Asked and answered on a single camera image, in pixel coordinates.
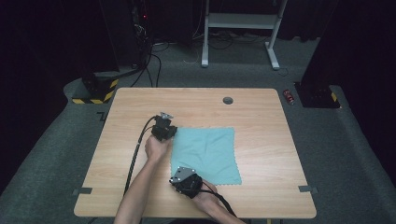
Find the gray carpet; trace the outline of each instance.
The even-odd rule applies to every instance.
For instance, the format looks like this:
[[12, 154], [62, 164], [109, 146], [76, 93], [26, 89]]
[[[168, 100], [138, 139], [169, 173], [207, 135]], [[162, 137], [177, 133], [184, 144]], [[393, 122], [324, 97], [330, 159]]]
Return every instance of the gray carpet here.
[[[282, 67], [272, 70], [262, 39], [209, 50], [209, 67], [201, 67], [201, 47], [166, 44], [154, 48], [162, 60], [160, 87], [290, 89], [296, 105], [281, 102], [309, 185], [317, 187], [313, 219], [285, 219], [283, 223], [396, 223], [396, 190], [370, 149], [340, 87], [331, 86], [342, 108], [301, 106], [293, 82], [300, 81], [318, 41], [277, 40]], [[227, 43], [212, 40], [216, 48]], [[155, 76], [159, 63], [148, 66]], [[137, 75], [123, 77], [130, 86]], [[76, 217], [77, 196], [103, 128], [107, 105], [74, 105], [70, 98], [80, 80], [64, 87], [69, 104], [38, 140], [0, 198], [0, 223], [88, 223]], [[145, 73], [136, 87], [150, 87]], [[93, 223], [112, 223], [98, 218]], [[253, 220], [265, 223], [264, 220]]]

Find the forearm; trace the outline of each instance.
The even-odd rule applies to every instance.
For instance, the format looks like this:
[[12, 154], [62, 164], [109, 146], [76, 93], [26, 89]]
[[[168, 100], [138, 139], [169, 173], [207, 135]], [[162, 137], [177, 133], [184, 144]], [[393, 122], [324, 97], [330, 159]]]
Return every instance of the forearm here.
[[245, 224], [239, 218], [230, 214], [225, 208], [219, 204], [213, 204], [209, 209], [206, 210], [207, 214], [214, 218], [218, 223], [221, 224]]
[[154, 176], [158, 161], [147, 161], [125, 193], [114, 223], [139, 223], [145, 210], [151, 179]]

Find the light blue cloth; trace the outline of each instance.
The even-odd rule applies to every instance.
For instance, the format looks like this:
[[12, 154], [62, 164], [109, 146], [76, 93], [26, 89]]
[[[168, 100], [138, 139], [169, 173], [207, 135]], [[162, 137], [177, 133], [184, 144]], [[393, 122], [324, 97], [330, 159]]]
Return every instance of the light blue cloth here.
[[233, 153], [233, 128], [177, 128], [171, 175], [178, 166], [196, 170], [214, 185], [242, 184]]

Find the table top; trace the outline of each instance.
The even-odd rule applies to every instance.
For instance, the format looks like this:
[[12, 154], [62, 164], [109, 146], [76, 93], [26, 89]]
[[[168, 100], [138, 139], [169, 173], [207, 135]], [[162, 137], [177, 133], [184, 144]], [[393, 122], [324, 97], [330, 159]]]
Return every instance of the table top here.
[[[233, 103], [223, 103], [232, 97]], [[234, 127], [234, 153], [242, 185], [217, 186], [238, 217], [312, 218], [316, 215], [279, 96], [272, 89], [120, 88], [92, 157], [75, 214], [114, 217], [122, 199], [137, 139], [152, 116], [165, 112], [177, 127]], [[146, 133], [142, 145], [149, 137]], [[169, 146], [154, 176], [144, 217], [207, 217], [175, 192]], [[147, 160], [140, 148], [132, 179]]]

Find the human arm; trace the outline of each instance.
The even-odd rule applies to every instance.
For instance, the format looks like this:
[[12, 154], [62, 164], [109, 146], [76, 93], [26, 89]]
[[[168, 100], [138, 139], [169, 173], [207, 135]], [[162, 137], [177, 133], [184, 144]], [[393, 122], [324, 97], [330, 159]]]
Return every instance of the human arm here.
[[170, 140], [158, 141], [153, 135], [146, 141], [148, 160], [126, 191], [117, 211], [115, 224], [137, 224], [146, 208], [149, 189], [158, 165], [166, 154]]
[[[203, 190], [210, 190], [214, 192], [218, 192], [216, 187], [203, 180], [204, 184], [202, 185], [201, 189]], [[217, 222], [223, 224], [244, 224], [242, 220], [239, 218], [233, 216], [230, 214], [224, 207], [222, 207], [219, 203], [219, 199], [207, 192], [200, 192], [198, 193], [194, 198], [192, 198], [192, 201], [195, 203], [195, 205], [200, 209], [201, 211], [207, 213], [210, 217], [214, 218]]]

